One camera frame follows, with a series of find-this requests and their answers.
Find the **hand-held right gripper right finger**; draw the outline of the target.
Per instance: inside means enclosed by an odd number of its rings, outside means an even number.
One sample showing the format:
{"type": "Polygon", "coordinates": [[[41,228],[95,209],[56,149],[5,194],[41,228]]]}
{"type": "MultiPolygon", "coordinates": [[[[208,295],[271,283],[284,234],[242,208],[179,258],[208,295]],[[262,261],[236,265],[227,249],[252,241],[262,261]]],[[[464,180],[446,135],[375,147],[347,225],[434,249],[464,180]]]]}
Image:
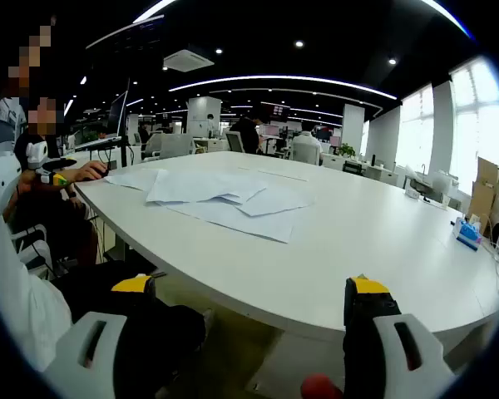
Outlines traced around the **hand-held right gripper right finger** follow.
{"type": "Polygon", "coordinates": [[[343,321],[345,398],[436,398],[452,381],[442,343],[381,283],[348,278],[343,321]]]}

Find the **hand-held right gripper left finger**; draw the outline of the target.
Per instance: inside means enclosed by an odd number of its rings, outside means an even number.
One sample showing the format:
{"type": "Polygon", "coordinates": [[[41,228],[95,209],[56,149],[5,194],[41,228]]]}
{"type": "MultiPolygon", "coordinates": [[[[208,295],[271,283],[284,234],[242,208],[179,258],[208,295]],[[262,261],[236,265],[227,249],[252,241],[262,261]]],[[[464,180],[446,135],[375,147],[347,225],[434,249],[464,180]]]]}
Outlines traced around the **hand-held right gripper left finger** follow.
{"type": "Polygon", "coordinates": [[[152,277],[69,273],[55,281],[72,312],[45,375],[62,397],[152,398],[156,377],[146,333],[154,318],[152,277]]]}

